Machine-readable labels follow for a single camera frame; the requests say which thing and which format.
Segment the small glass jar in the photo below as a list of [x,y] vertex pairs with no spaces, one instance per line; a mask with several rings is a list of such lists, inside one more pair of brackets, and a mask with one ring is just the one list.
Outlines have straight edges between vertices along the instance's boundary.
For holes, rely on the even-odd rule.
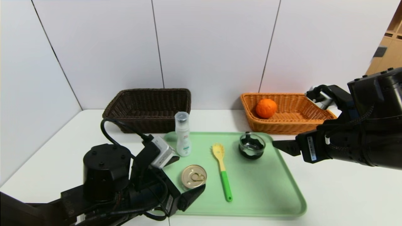
[[239,139],[239,151],[248,159],[260,158],[265,149],[265,141],[258,135],[245,132]]

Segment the white wall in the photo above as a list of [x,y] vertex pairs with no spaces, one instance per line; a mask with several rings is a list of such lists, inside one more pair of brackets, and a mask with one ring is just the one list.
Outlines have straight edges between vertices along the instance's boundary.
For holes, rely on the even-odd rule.
[[0,185],[80,110],[31,1],[2,0]]
[[400,0],[282,0],[261,92],[306,92],[364,75]]
[[83,109],[129,88],[163,88],[151,0],[34,0]]
[[192,109],[239,109],[258,92],[279,0],[153,0],[165,88]]

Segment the spatula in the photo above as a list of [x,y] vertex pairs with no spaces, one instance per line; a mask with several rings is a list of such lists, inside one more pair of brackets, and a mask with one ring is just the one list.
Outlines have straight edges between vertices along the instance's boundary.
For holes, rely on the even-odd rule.
[[219,162],[221,180],[224,187],[226,201],[231,202],[233,201],[233,197],[229,186],[228,175],[226,174],[226,168],[224,165],[225,148],[222,144],[216,143],[212,146],[212,153]]

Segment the green tray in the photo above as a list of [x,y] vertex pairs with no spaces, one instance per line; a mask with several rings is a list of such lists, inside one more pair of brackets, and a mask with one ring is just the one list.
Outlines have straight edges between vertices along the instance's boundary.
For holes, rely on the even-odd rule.
[[[205,191],[186,210],[178,215],[204,216],[300,216],[307,204],[279,151],[272,146],[272,138],[261,136],[267,146],[257,160],[243,157],[238,150],[242,133],[190,133],[191,154],[163,168],[180,192],[187,189],[181,182],[181,173],[188,165],[197,164],[207,172]],[[165,140],[176,147],[176,133],[165,135]],[[224,163],[228,174],[233,201],[227,202],[220,179],[218,161],[211,146],[221,143],[225,147]]]

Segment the orange wicker basket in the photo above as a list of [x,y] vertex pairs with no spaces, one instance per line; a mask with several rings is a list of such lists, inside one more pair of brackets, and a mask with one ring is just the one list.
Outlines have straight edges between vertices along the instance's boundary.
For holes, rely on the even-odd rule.
[[[267,134],[299,134],[314,130],[324,120],[336,119],[330,111],[322,110],[302,93],[244,93],[241,100],[250,128]],[[255,107],[261,99],[272,99],[278,110],[269,119],[261,119]]]

